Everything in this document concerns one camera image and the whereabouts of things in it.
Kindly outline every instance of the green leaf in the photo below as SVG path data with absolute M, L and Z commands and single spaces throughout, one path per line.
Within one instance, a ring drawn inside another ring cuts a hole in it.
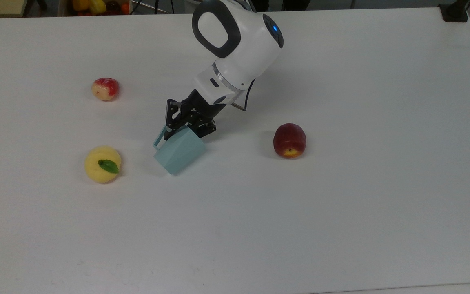
M 97 162 L 97 164 L 99 164 L 101 169 L 104 169 L 105 171 L 107 171 L 109 173 L 113 173 L 113 174 L 118 174 L 119 173 L 119 168 L 117 167 L 115 162 L 113 162 L 112 160 L 107 160 L 107 159 L 99 160 Z

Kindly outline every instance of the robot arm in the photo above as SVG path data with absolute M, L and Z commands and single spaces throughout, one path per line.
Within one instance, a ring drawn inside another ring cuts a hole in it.
M 192 28 L 218 58 L 194 78 L 187 99 L 168 100 L 165 140 L 183 125 L 199 138 L 215 131 L 213 118 L 273 63 L 284 44 L 278 25 L 243 0 L 204 0 L 193 13 Z

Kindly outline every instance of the small apple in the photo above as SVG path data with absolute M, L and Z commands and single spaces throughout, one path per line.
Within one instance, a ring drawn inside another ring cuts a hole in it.
M 285 123 L 275 132 L 273 148 L 283 158 L 297 158 L 306 150 L 306 134 L 298 125 Z
M 112 78 L 98 78 L 92 84 L 92 93 L 102 101 L 110 101 L 119 91 L 119 83 Z

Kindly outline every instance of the yellow pepper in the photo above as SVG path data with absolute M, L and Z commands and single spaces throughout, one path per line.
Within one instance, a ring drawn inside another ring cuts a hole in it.
M 88 9 L 88 0 L 72 0 L 72 6 L 75 11 L 85 11 Z
M 106 11 L 106 4 L 103 0 L 90 0 L 90 13 L 97 15 Z

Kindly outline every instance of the fake fruit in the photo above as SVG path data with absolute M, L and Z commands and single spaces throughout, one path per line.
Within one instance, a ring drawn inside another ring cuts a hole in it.
M 88 0 L 72 0 L 72 6 L 75 11 L 85 11 L 89 5 Z
M 121 6 L 119 6 L 119 3 L 117 1 L 108 1 L 106 2 L 106 10 L 107 11 L 120 11 Z
M 130 4 L 129 3 L 124 3 L 121 5 L 121 12 L 123 12 L 124 15 L 129 15 L 130 14 Z
M 89 0 L 90 13 L 98 15 L 106 11 L 106 4 L 103 0 Z
M 98 146 L 90 150 L 84 160 L 84 171 L 98 183 L 110 182 L 121 169 L 121 156 L 110 146 Z
M 92 84 L 92 94 L 102 101 L 110 101 L 118 91 L 119 83 L 112 78 L 98 78 Z
M 306 134 L 298 125 L 285 123 L 273 137 L 273 148 L 283 158 L 296 158 L 306 150 Z

